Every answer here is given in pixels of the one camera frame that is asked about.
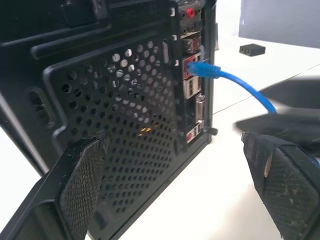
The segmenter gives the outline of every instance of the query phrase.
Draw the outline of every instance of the blue ethernet cable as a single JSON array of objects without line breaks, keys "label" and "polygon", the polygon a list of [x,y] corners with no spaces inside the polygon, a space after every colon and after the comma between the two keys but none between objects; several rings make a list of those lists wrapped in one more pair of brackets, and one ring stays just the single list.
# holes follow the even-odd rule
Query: blue ethernet cable
[{"label": "blue ethernet cable", "polygon": [[218,79],[220,77],[229,79],[236,84],[243,87],[245,90],[247,90],[252,96],[254,96],[271,114],[277,113],[276,108],[272,105],[272,103],[263,96],[260,92],[255,90],[252,86],[247,84],[245,81],[241,80],[240,78],[229,74],[227,72],[221,71],[221,68],[219,66],[211,65],[206,62],[191,62],[187,65],[187,72],[199,77],[205,77],[205,78],[213,78]]}]

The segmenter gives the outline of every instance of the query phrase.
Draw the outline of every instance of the small black box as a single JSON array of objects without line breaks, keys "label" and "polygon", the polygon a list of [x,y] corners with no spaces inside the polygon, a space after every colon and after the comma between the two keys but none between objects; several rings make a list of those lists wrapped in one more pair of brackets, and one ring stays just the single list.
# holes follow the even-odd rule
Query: small black box
[{"label": "small black box", "polygon": [[257,44],[248,44],[240,47],[240,53],[248,55],[250,57],[258,56],[266,53],[266,47]]}]

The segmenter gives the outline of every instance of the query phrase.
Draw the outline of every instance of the white table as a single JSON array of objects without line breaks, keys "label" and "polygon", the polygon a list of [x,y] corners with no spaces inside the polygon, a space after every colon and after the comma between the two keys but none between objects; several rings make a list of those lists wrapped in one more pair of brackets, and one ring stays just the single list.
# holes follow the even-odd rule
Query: white table
[{"label": "white table", "polygon": [[[302,72],[303,69],[297,70],[298,67],[303,66],[309,69],[317,65],[318,62],[315,59],[310,60],[308,64],[305,64],[305,59],[316,58],[317,54],[320,57],[318,49],[296,49],[295,54],[300,52],[300,58],[294,57],[295,61],[300,62],[297,64],[294,63],[294,60],[290,60],[291,57],[285,59],[285,55],[276,57],[275,54],[279,51],[284,53],[285,50],[281,50],[282,47],[287,49],[287,53],[291,52],[290,49],[294,47],[270,43],[270,46],[267,46],[267,52],[274,52],[274,57],[266,54],[250,58],[238,53],[236,47],[251,43],[252,40],[239,39],[237,43],[235,39],[230,41],[229,50],[228,48],[223,50],[223,45],[221,45],[223,43],[220,44],[216,63],[223,70],[239,75],[257,89]],[[230,57],[223,58],[221,56],[223,51],[225,53],[229,51]],[[268,57],[269,60],[262,60],[263,57]],[[271,65],[278,72],[281,69],[284,72],[280,72],[280,75],[269,72],[267,66]],[[254,68],[261,69],[264,73],[261,74],[258,70],[253,71]],[[303,73],[303,75],[319,74],[320,67],[314,67]],[[219,134],[214,138],[213,143],[207,146],[154,201],[121,237],[121,240],[281,239],[253,187],[247,161],[243,154],[241,133],[233,128],[234,122],[266,113],[266,111],[244,90],[232,82],[229,85],[224,79],[215,81],[214,109],[215,112],[224,110],[213,116],[213,125],[219,129]],[[0,152],[2,155],[0,161],[1,231],[39,176],[2,130],[0,130]]]}]

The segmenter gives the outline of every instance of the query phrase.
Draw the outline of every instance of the textured grip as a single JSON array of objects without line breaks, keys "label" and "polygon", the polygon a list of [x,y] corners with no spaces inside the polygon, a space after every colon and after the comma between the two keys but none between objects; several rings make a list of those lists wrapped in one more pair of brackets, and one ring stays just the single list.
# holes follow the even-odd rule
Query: textured grip
[{"label": "textured grip", "polygon": [[255,189],[283,238],[319,239],[320,170],[291,142],[254,134],[243,142]]},{"label": "textured grip", "polygon": [[104,159],[96,141],[84,149],[60,196],[60,208],[74,240],[85,239],[102,180]]}]

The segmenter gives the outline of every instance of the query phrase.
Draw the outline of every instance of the gray wall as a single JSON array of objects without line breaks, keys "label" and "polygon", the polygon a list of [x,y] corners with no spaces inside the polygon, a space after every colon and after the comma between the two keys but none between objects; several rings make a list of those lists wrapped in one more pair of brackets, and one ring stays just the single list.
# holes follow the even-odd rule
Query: gray wall
[{"label": "gray wall", "polygon": [[239,37],[320,48],[320,0],[241,0]]}]

